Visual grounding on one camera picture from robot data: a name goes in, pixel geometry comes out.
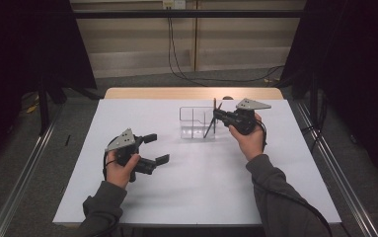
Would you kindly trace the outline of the person's left hand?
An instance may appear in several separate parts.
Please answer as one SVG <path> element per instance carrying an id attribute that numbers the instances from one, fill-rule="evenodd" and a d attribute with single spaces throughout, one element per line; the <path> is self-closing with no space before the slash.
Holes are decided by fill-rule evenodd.
<path id="1" fill-rule="evenodd" d="M 106 180 L 122 189 L 125 189 L 130 181 L 130 174 L 140 159 L 139 154 L 133 154 L 125 166 L 119 165 L 115 161 L 115 152 L 110 151 L 107 158 L 107 177 Z"/>

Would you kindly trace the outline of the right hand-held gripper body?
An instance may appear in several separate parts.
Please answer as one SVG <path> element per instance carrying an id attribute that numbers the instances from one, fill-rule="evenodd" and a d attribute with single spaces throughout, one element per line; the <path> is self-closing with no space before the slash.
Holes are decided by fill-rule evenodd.
<path id="1" fill-rule="evenodd" d="M 255 110 L 270 108 L 271 105 L 245 98 L 236 106 L 234 112 L 225 113 L 224 125 L 233 125 L 242 135 L 251 134 L 257 125 L 265 131 L 264 124 L 255 117 Z"/>

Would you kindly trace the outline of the black metal stand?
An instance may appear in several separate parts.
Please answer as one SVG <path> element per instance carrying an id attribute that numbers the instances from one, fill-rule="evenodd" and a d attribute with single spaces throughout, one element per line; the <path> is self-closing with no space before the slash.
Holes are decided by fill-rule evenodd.
<path id="1" fill-rule="evenodd" d="M 38 99 L 40 112 L 40 135 L 44 135 L 49 126 L 49 113 L 47 105 L 47 94 L 44 85 L 44 79 L 41 78 L 38 83 Z"/>

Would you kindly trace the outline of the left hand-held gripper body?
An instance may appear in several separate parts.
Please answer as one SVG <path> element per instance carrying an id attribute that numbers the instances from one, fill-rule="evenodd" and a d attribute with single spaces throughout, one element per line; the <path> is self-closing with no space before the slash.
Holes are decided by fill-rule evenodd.
<path id="1" fill-rule="evenodd" d="M 143 141 L 142 136 L 133 134 L 131 128 L 127 128 L 121 135 L 115 137 L 105 149 L 105 157 L 111 151 L 115 152 L 114 161 L 124 167 L 131 156 L 139 152 L 139 146 Z"/>

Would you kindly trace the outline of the white wall outlet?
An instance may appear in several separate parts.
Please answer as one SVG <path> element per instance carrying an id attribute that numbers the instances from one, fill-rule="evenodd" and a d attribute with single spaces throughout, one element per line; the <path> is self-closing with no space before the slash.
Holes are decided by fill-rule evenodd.
<path id="1" fill-rule="evenodd" d="M 184 10 L 187 7 L 186 0 L 162 0 L 165 10 Z"/>

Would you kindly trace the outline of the aluminium floor rail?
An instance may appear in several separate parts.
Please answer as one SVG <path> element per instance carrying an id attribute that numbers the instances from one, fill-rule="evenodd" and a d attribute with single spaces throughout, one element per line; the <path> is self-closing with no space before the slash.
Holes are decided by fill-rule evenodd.
<path id="1" fill-rule="evenodd" d="M 317 144 L 318 150 L 326 162 L 333 179 L 339 187 L 341 195 L 350 209 L 352 216 L 362 231 L 362 235 L 364 237 L 378 237 L 378 231 L 374 227 L 368 212 L 361 203 L 360 199 L 357 197 L 355 191 L 342 171 L 340 164 L 327 143 L 323 133 L 316 129 L 314 123 L 311 121 L 308 108 L 303 102 L 299 102 L 297 104 L 297 108 L 302 119 L 306 125 L 309 126 L 309 131 Z"/>
<path id="2" fill-rule="evenodd" d="M 36 144 L 28 156 L 28 160 L 25 163 L 21 174 L 16 180 L 13 189 L 10 191 L 7 199 L 0 208 L 0 237 L 4 237 L 7 232 L 7 229 L 18 209 L 44 149 L 51 138 L 54 127 L 56 126 L 63 108 L 63 105 L 56 106 L 56 110 L 54 111 L 54 116 L 51 121 L 47 121 L 46 118 L 42 120 L 42 131 L 38 135 Z"/>

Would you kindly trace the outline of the long desk with dark edge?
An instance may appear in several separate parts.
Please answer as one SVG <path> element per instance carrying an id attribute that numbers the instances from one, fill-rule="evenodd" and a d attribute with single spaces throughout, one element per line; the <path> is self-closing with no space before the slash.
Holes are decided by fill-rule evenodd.
<path id="1" fill-rule="evenodd" d="M 76 19 L 301 18 L 304 10 L 74 10 Z"/>

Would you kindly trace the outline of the black curtain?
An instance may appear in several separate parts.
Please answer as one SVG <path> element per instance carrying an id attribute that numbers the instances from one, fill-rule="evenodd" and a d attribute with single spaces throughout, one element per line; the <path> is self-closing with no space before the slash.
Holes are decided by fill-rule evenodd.
<path id="1" fill-rule="evenodd" d="M 70 0 L 0 0 L 0 144 L 40 86 L 57 103 L 63 87 L 97 87 Z"/>
<path id="2" fill-rule="evenodd" d="M 322 89 L 378 169 L 378 0 L 306 0 L 280 85 Z"/>

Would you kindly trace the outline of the clear acrylic pen holder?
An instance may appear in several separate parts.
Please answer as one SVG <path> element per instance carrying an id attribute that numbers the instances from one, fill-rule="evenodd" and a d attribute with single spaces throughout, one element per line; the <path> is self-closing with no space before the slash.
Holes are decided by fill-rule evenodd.
<path id="1" fill-rule="evenodd" d="M 212 119 L 212 107 L 180 107 L 179 120 L 182 139 L 214 139 L 213 130 L 203 138 Z"/>

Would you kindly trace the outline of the dark slim brush gold ferrule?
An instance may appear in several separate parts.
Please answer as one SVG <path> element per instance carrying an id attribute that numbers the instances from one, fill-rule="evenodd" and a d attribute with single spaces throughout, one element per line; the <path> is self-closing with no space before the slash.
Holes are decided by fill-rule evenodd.
<path id="1" fill-rule="evenodd" d="M 216 98 L 213 99 L 213 112 L 212 112 L 212 128 L 213 128 L 213 134 L 216 132 L 216 120 L 215 120 L 215 110 L 217 109 L 217 100 Z"/>
<path id="2" fill-rule="evenodd" d="M 210 122 L 210 124 L 209 124 L 209 126 L 208 126 L 208 128 L 207 128 L 207 131 L 206 131 L 206 133 L 204 134 L 203 138 L 206 138 L 206 137 L 208 136 L 209 131 L 210 131 L 211 129 L 213 130 L 213 128 L 212 128 L 212 119 L 211 119 L 211 122 Z"/>

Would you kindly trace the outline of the beige desk leg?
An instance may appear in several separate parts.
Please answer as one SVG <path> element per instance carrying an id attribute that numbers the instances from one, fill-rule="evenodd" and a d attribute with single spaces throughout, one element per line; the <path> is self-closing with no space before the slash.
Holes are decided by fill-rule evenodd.
<path id="1" fill-rule="evenodd" d="M 197 69 L 197 28 L 198 18 L 192 20 L 192 70 Z"/>

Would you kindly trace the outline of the person's right hand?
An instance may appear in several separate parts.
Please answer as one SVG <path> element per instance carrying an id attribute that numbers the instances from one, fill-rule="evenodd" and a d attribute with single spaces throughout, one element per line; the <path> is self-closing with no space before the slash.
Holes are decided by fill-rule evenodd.
<path id="1" fill-rule="evenodd" d="M 256 126 L 248 135 L 241 134 L 233 125 L 229 126 L 231 135 L 237 140 L 239 147 L 248 161 L 264 153 L 264 131 L 260 127 L 262 118 L 255 114 Z"/>

